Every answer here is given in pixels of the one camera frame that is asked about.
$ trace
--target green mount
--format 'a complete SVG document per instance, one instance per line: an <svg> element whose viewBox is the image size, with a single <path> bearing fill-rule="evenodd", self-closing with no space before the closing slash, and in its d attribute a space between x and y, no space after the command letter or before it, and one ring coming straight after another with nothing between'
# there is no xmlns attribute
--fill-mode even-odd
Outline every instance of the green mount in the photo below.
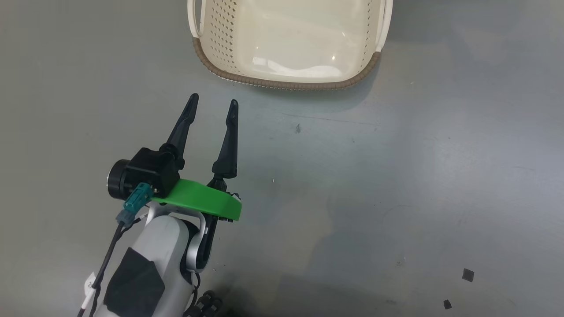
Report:
<svg viewBox="0 0 564 317"><path fill-rule="evenodd" d="M238 199L188 179L179 180L166 198L153 197L153 200L234 221L241 216Z"/></svg>

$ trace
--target metal bracket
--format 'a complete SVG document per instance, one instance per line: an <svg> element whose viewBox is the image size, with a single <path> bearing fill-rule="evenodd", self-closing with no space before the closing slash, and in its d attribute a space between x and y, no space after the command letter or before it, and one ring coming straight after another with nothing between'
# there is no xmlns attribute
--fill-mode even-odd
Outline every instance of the metal bracket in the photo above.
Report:
<svg viewBox="0 0 564 317"><path fill-rule="evenodd" d="M204 235L207 234L206 218L204 217L204 214L196 210L178 207L171 204L161 205L156 201L151 201L148 205L149 205L149 214L147 215L147 221L145 223L145 226L149 224L151 220L159 216L168 215L171 213L188 215L191 217L196 217L200 220L198 233L192 238L192 240L188 245L188 251L186 252L186 269L196 273L200 273L201 271L203 271L204 267L197 268L196 259L198 256L198 249L200 248L200 244L204 239Z"/></svg>

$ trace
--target brown basket rim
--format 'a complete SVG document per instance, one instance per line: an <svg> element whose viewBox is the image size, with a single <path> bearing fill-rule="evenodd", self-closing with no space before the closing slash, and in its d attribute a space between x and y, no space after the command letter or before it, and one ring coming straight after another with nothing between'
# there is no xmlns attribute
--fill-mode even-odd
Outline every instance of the brown basket rim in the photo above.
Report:
<svg viewBox="0 0 564 317"><path fill-rule="evenodd" d="M370 72L376 66L378 59L380 59L380 52L375 52L374 54L372 54L370 61L368 61L368 64L364 67L364 69L360 73L344 81L312 82L312 83L273 81L273 80L263 80L260 78L241 76L223 71L218 67L216 67L212 62L210 62L210 60L204 53L204 49L202 48L202 44L200 43L199 38L193 38L192 42L194 44L194 49L196 50L196 55L198 55L198 58L202 61L204 66L207 67L207 69L209 69L212 73L216 74L217 76L231 81L246 83L248 85L262 86L262 87L269 87L276 89L331 90L331 89L343 89L343 88L351 87L356 85L362 79L366 78L366 76L368 76L368 74L370 74Z"/></svg>

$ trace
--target black cable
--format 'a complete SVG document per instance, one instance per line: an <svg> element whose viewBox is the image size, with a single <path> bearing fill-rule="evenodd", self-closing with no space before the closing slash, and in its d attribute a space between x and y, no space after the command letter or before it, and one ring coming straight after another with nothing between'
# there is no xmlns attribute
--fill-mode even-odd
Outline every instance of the black cable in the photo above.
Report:
<svg viewBox="0 0 564 317"><path fill-rule="evenodd" d="M96 312L96 307L98 306L98 296L100 296L101 288L102 287L99 285L96 288L96 293L94 293L94 300L92 301L92 308L90 309L89 317L94 317L94 313Z"/></svg>
<svg viewBox="0 0 564 317"><path fill-rule="evenodd" d="M102 265L100 266L100 270L98 271L98 275L96 276L96 279L94 280L94 283L92 284L92 288L95 289L95 293L94 293L94 301L92 302L92 308L90 309L90 317L94 316L94 313L96 312L96 306L98 305L98 297L100 296L100 285L102 284L102 279L104 278L104 271L105 268L108 266L109 263L109 259L112 256L113 253L113 249L116 247L116 243L117 241L121 238L121 236L124 235L124 233L131 229L131 227L133 227L134 224L140 222L142 219L144 219L147 215L140 217L140 218L136 218L133 223L131 224L131 226L125 228L122 230L122 228L124 227L124 223L123 221L120 221L117 225L116 228L116 232L113 234L113 238L112 238L112 242L110 242L109 244L109 248L108 251L106 252L106 256L104 257L104 261L102 261ZM80 309L78 311L78 315L77 317L82 317L84 315L84 312L86 311L86 309Z"/></svg>
<svg viewBox="0 0 564 317"><path fill-rule="evenodd" d="M196 301L198 299L198 288L200 287L202 280L200 279L200 273L195 273L195 274L196 274L196 279L198 280L198 285L194 285L194 291L192 292L192 303L190 303L190 306L188 306L186 311L184 311L184 314L182 314L182 317L188 316L190 309L192 307L194 307L194 305L196 304Z"/></svg>

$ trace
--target gray floor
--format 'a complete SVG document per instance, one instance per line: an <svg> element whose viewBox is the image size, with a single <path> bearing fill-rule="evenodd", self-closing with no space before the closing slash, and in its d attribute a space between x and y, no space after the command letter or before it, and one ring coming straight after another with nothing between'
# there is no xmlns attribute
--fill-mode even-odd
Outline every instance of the gray floor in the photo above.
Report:
<svg viewBox="0 0 564 317"><path fill-rule="evenodd" d="M243 216L219 226L203 286L241 310L562 315L563 13L561 0L396 0L370 78L308 93L209 73L183 0L3 1L1 315L76 313L120 208L109 168L157 148L191 93L182 176L200 182L241 106L229 187Z"/></svg>

